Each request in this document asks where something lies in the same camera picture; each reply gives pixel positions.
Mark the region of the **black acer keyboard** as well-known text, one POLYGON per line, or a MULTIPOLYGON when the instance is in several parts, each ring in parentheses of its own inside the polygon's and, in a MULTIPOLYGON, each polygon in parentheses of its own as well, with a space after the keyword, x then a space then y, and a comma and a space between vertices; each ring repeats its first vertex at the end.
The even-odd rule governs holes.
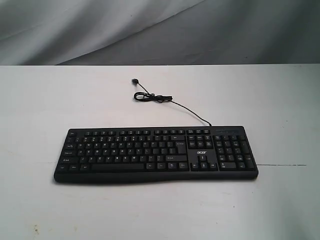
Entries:
POLYGON ((242 126, 71 128, 58 183, 129 184, 258 177, 242 126))

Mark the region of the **grey backdrop cloth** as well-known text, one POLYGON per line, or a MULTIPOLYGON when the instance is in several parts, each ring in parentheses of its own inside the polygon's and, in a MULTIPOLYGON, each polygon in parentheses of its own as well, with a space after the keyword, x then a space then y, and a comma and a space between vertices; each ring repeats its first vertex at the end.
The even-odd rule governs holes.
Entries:
POLYGON ((317 0, 3 0, 2 65, 310 64, 317 0))

